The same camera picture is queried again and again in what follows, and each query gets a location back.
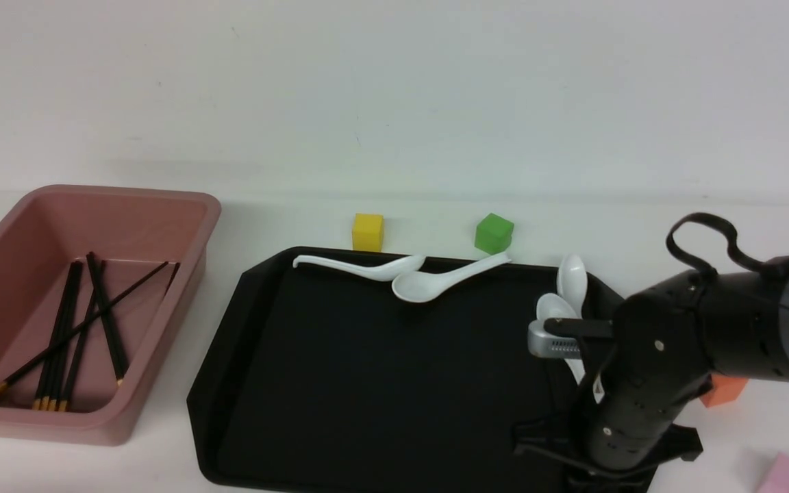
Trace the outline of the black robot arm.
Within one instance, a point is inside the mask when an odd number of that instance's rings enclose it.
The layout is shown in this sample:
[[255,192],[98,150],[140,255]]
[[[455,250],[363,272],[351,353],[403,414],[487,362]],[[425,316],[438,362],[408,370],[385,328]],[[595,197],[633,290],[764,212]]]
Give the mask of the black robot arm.
[[789,383],[789,271],[688,271],[610,320],[551,316],[544,328],[578,342],[585,380],[566,412],[512,427],[514,452],[560,463],[582,492],[637,488],[703,453],[698,431],[675,421],[713,375]]

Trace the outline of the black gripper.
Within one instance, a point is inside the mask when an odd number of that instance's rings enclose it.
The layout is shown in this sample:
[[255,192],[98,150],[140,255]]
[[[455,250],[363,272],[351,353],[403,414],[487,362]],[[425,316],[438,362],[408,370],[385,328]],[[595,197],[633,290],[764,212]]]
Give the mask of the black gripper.
[[515,455],[542,456],[562,468],[556,487],[560,492],[646,492],[655,471],[667,462],[694,462],[703,453],[695,428],[671,425],[646,455],[630,468],[604,467],[601,458],[636,458],[640,443],[604,428],[601,439],[591,439],[581,418],[539,418],[512,427]]

